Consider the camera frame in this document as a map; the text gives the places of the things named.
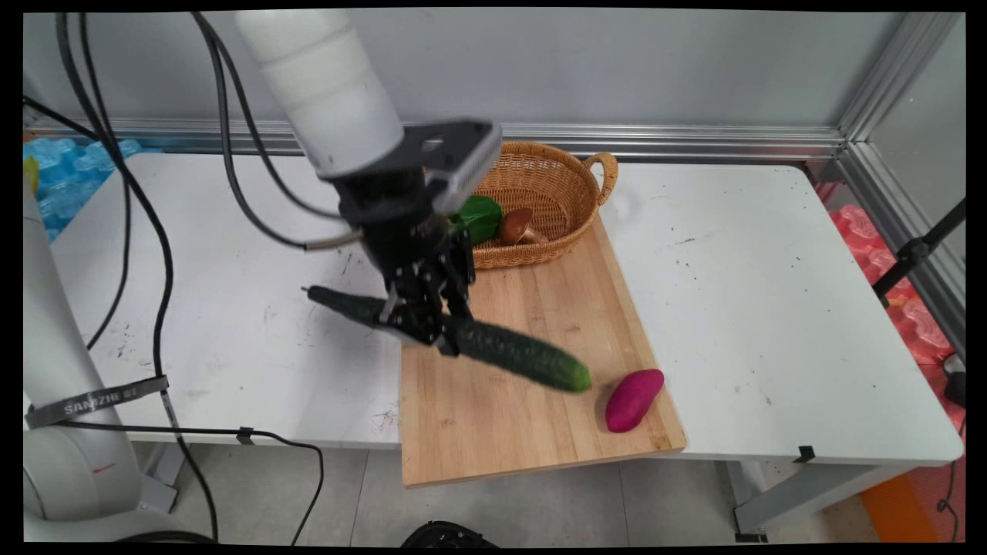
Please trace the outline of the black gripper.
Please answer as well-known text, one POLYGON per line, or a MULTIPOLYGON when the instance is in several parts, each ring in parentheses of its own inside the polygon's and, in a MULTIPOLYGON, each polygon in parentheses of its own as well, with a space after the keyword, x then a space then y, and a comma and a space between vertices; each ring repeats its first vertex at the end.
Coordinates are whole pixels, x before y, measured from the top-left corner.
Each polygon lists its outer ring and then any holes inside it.
POLYGON ((472 190, 450 192, 448 180, 402 168, 336 178, 335 192, 343 219, 362 233, 368 259, 388 273, 381 321, 413 343, 448 348, 446 309, 451 318, 473 318, 471 236, 448 221, 472 190))

